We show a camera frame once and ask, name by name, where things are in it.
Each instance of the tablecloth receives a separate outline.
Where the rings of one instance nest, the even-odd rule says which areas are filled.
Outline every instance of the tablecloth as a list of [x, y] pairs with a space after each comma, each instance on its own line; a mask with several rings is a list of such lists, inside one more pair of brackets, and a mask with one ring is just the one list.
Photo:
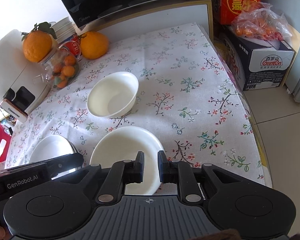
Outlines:
[[[110, 45], [97, 60], [83, 59], [69, 86], [52, 89], [13, 133], [6, 168], [29, 162], [36, 145], [58, 134], [84, 156], [123, 126], [139, 126], [162, 143], [169, 160], [193, 167], [213, 163], [264, 184], [257, 145], [245, 109], [217, 54], [196, 23], [137, 35]], [[132, 110], [120, 118], [89, 114], [87, 97], [103, 77], [127, 71], [139, 90]], [[169, 191], [160, 187], [162, 194]]]

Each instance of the flower print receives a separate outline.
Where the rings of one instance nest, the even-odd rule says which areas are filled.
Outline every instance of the flower print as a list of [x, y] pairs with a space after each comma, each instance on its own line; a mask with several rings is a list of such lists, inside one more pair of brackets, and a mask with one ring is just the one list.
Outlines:
[[188, 160], [192, 161], [194, 158], [195, 158], [194, 154], [190, 153], [189, 156], [188, 156]]

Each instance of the small orange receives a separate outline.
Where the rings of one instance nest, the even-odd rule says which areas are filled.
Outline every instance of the small orange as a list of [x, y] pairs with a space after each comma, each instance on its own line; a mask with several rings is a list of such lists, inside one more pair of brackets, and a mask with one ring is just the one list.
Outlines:
[[76, 63], [76, 59], [73, 55], [68, 55], [64, 59], [65, 65], [73, 66]]
[[31, 62], [42, 60], [52, 48], [52, 39], [49, 34], [42, 31], [29, 33], [23, 41], [23, 54]]
[[98, 32], [86, 32], [81, 35], [80, 49], [87, 59], [96, 59], [108, 51], [109, 40], [107, 36]]
[[61, 70], [61, 73], [66, 77], [73, 77], [75, 68], [73, 66], [64, 66]]
[[62, 63], [57, 63], [57, 64], [53, 67], [53, 72], [54, 72], [54, 73], [60, 73], [62, 68], [63, 68], [63, 64], [62, 64]]
[[58, 88], [65, 88], [65, 87], [67, 86], [67, 84], [68, 84], [68, 80], [65, 79], [65, 80], [61, 81], [61, 82], [57, 85], [57, 87], [58, 87]]

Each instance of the air fryer handle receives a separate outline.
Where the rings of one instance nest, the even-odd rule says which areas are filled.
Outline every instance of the air fryer handle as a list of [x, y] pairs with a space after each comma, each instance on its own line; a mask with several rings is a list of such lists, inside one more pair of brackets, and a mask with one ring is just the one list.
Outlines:
[[1, 107], [22, 123], [24, 123], [28, 119], [28, 114], [25, 111], [15, 106], [10, 100], [6, 98], [2, 100]]

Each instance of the transparent plastic bag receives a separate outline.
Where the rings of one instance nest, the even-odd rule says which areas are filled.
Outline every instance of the transparent plastic bag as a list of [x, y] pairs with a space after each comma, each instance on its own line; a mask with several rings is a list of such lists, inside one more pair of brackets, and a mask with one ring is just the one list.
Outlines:
[[283, 41], [292, 36], [284, 15], [277, 15], [269, 3], [244, 0], [242, 13], [231, 23], [232, 30], [239, 37], [260, 40]]

